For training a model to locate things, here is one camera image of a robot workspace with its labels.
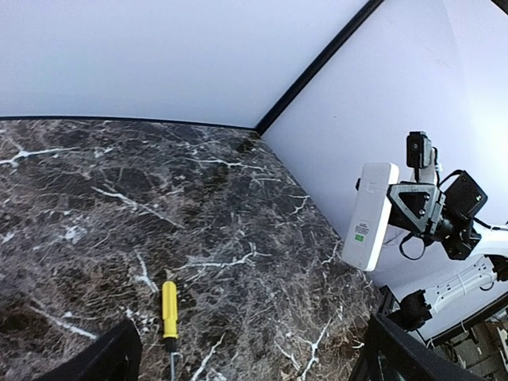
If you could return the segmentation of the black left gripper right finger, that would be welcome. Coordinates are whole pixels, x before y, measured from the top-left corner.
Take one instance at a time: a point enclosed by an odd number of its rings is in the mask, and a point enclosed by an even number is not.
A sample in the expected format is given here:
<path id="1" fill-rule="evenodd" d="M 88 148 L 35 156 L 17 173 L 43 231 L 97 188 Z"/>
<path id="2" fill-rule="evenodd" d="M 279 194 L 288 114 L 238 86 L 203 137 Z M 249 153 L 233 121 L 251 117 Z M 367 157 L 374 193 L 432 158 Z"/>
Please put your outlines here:
<path id="1" fill-rule="evenodd" d="M 392 320 L 373 314 L 351 380 L 481 380 L 438 356 Z"/>

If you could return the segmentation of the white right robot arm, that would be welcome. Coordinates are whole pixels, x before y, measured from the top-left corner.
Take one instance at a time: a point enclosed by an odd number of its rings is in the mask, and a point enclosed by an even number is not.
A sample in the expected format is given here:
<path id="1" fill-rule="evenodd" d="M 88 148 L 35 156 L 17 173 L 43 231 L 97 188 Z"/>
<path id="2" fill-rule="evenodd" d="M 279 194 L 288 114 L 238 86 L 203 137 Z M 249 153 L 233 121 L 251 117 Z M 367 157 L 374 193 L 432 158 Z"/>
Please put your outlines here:
<path id="1" fill-rule="evenodd" d="M 449 279 L 399 301 L 398 310 L 388 317 L 407 332 L 420 329 L 472 291 L 507 280 L 506 227 L 476 218 L 487 195 L 466 171 L 451 176 L 455 180 L 446 190 L 437 184 L 401 182 L 387 191 L 392 206 L 388 223 L 408 232 L 403 242 L 417 238 L 425 247 L 438 242 L 450 260 L 475 258 Z"/>

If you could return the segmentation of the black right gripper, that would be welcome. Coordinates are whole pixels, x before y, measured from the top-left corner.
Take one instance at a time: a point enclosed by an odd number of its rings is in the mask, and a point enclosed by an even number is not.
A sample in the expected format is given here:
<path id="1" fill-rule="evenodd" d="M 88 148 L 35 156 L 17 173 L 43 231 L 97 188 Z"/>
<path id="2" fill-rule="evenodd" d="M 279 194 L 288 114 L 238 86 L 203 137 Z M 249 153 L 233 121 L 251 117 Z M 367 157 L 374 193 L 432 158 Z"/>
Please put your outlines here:
<path id="1" fill-rule="evenodd" d="M 451 260 L 465 260 L 481 234 L 474 218 L 483 207 L 483 190 L 477 184 L 452 184 L 446 191 L 429 183 L 392 184 L 388 223 L 419 236 L 426 244 L 440 242 Z"/>

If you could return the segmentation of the white remote control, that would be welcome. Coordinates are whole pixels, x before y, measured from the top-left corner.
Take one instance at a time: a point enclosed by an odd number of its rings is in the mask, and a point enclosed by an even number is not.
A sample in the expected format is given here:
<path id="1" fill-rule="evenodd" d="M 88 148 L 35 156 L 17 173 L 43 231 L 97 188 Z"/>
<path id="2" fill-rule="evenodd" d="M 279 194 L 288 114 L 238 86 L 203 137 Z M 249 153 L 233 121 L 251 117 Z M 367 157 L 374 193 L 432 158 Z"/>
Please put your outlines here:
<path id="1" fill-rule="evenodd" d="M 393 163 L 363 166 L 342 252 L 348 265 L 361 271 L 375 270 L 391 213 L 387 193 L 398 177 L 399 167 Z"/>

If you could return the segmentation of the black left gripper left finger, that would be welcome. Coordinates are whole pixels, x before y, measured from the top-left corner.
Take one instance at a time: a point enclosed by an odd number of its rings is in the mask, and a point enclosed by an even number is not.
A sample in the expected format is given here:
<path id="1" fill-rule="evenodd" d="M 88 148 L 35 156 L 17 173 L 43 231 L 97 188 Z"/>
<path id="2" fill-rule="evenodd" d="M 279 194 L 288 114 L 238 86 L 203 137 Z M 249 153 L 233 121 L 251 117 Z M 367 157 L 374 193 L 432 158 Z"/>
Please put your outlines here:
<path id="1" fill-rule="evenodd" d="M 142 345 L 135 325 L 125 319 L 43 380 L 138 380 Z"/>

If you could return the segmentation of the yellow handled screwdriver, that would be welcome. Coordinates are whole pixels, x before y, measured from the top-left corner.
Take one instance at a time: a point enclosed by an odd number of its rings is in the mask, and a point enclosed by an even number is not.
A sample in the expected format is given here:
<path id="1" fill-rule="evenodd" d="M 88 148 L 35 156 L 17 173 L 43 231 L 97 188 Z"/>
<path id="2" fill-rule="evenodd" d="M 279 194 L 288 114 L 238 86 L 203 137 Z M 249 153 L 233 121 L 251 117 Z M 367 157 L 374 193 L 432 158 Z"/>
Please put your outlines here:
<path id="1" fill-rule="evenodd" d="M 178 297 L 177 286 L 172 281 L 166 281 L 162 285 L 162 320 L 163 342 L 170 357 L 170 380 L 175 381 L 175 357 L 178 353 Z"/>

